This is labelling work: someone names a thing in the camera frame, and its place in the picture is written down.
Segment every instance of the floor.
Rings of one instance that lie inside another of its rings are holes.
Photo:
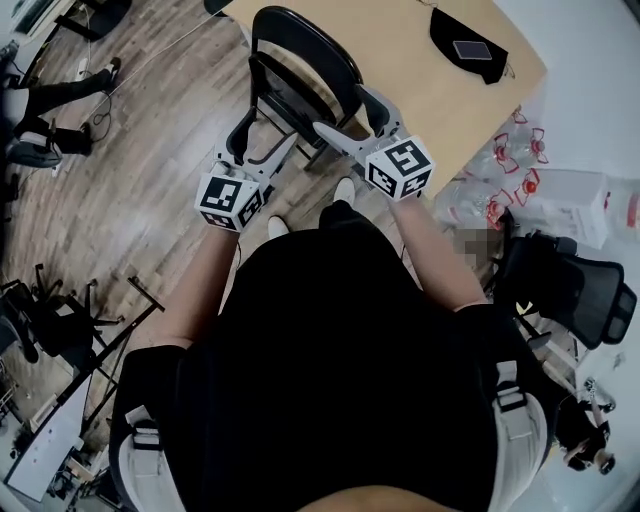
[[[4,279],[32,283],[37,263],[45,265],[49,282],[64,280],[65,293],[80,291],[96,278],[94,313],[127,320],[146,306],[127,277],[137,275],[160,301],[167,297],[207,229],[193,209],[200,174],[211,168],[212,149],[222,131],[243,116],[249,102],[244,38],[232,21],[207,18],[200,0],[137,0],[108,37],[92,44],[90,70],[100,70],[112,56],[123,61],[121,76],[127,82],[113,95],[111,127],[105,131],[106,121],[96,127],[94,137],[104,140],[94,153],[66,158],[56,177],[48,170],[17,169],[21,198],[12,206]],[[73,80],[88,51],[81,37],[60,30],[38,64],[41,83]],[[53,113],[57,126],[78,127],[101,101],[96,95],[59,109]],[[97,113],[107,108],[108,102]],[[250,134],[251,154],[264,155],[279,138],[266,121],[258,122]],[[333,152],[310,172],[301,170],[304,163],[299,154],[287,163],[270,204],[241,238],[243,259],[266,240],[270,214],[283,216],[296,230],[315,227],[335,185],[351,173],[351,162]],[[399,234],[384,199],[356,182],[357,209],[400,254]],[[470,263],[484,269],[490,252],[486,236],[455,235]],[[136,336],[151,341],[153,322],[152,316]],[[105,328],[104,335],[110,339],[117,332],[117,327]],[[59,358],[41,354],[37,364],[28,365],[12,347],[4,359],[20,384],[16,403],[25,419],[71,380],[70,368]],[[94,378],[87,414],[102,399],[105,386],[104,378]],[[89,445],[99,447],[108,439],[109,412],[105,408],[93,425]]]

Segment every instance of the person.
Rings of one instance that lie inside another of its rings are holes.
[[[571,469],[584,471],[595,466],[601,474],[607,475],[616,464],[615,456],[605,450],[611,436],[609,422],[603,408],[596,400],[596,386],[593,379],[585,382],[589,393],[591,412],[596,426],[573,395],[560,403],[556,437],[566,450],[564,462]]]
[[[550,444],[555,384],[422,201],[390,203],[420,289],[354,198],[342,179],[318,229],[272,217],[222,311],[238,235],[210,228],[154,346],[123,364],[110,441],[123,496],[146,474],[122,463],[144,408],[187,511],[486,511],[502,361],[517,361]]]
[[[80,130],[57,127],[51,130],[49,123],[39,116],[97,92],[113,90],[121,65],[121,60],[114,57],[102,71],[77,82],[6,89],[4,111],[14,135],[20,137],[28,131],[48,135],[61,153],[90,155],[93,141],[89,123],[84,123]]]

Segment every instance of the black chair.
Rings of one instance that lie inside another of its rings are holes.
[[[539,348],[551,337],[526,320],[534,313],[566,327],[589,350],[620,343],[637,303],[624,284],[623,267],[576,256],[577,244],[569,238],[538,233],[511,238],[512,222],[508,217],[504,222],[504,257],[485,292],[492,292],[495,304],[511,309],[530,334],[530,345]],[[516,304],[531,307],[520,315]]]
[[[260,51],[260,43],[272,43],[305,61],[326,83],[342,109],[336,118],[331,107],[304,80],[284,64]],[[314,149],[310,156],[300,146],[298,150],[309,160],[308,169],[327,148],[327,143],[313,129],[315,121],[324,121],[343,128],[362,105],[357,84],[362,76],[353,59],[336,41],[309,20],[290,9],[269,6],[261,9],[253,20],[251,55],[251,108],[229,137],[227,149],[236,163],[242,165],[247,150],[249,128],[262,114],[280,133],[285,130],[258,106],[258,99],[289,124]]]
[[[42,268],[41,264],[36,265],[36,284],[31,290],[19,280],[0,288],[4,292],[0,300],[0,346],[6,349],[18,341],[25,359],[35,363],[39,356],[33,344],[38,343],[47,355],[62,356],[81,371],[93,363],[94,339],[103,348],[107,347],[96,327],[116,325],[124,319],[105,320],[91,315],[90,292],[97,281],[86,285],[84,305],[81,305],[75,299],[75,292],[66,297],[53,295],[63,283],[57,280],[46,288],[40,274]],[[61,316],[58,310],[65,304],[72,313]]]

